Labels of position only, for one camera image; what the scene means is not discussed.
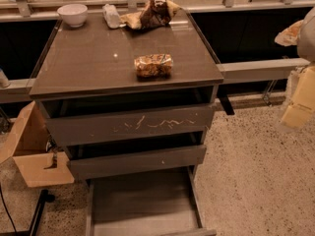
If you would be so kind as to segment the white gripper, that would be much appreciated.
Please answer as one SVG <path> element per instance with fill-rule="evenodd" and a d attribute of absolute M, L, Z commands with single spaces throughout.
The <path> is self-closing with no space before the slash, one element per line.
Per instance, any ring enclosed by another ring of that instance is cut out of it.
<path fill-rule="evenodd" d="M 288 28 L 279 32 L 275 43 L 281 46 L 297 44 L 298 55 L 315 62 L 315 7 Z M 315 113 L 315 67 L 293 70 L 287 81 L 286 99 L 280 123 L 291 129 L 304 126 Z"/>

